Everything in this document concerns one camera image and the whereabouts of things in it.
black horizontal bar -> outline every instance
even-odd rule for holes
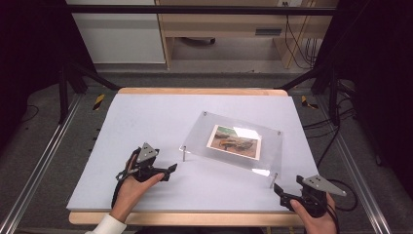
[[[242,6],[147,6],[147,5],[46,5],[48,9],[89,14],[204,14],[204,15],[289,15],[335,16],[349,10],[301,7]]]

hazard tape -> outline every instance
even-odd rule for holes
[[[96,102],[94,103],[94,110],[99,110],[100,105],[102,104],[104,95],[97,96]]]
[[[313,109],[319,109],[319,106],[317,104],[309,104],[305,96],[301,96],[301,105],[307,106]]]

silver metal plate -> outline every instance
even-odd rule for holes
[[[147,142],[144,142],[137,155],[137,162],[143,162],[158,155],[158,152]]]
[[[313,175],[308,178],[303,178],[303,183],[319,191],[329,192],[343,197],[347,196],[346,191],[341,190],[339,187],[320,175]]]

white sleeve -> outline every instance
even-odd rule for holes
[[[126,228],[126,224],[106,214],[94,231],[89,231],[86,234],[121,234]]]

picture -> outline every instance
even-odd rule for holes
[[[259,160],[261,136],[253,130],[215,125],[206,147]]]

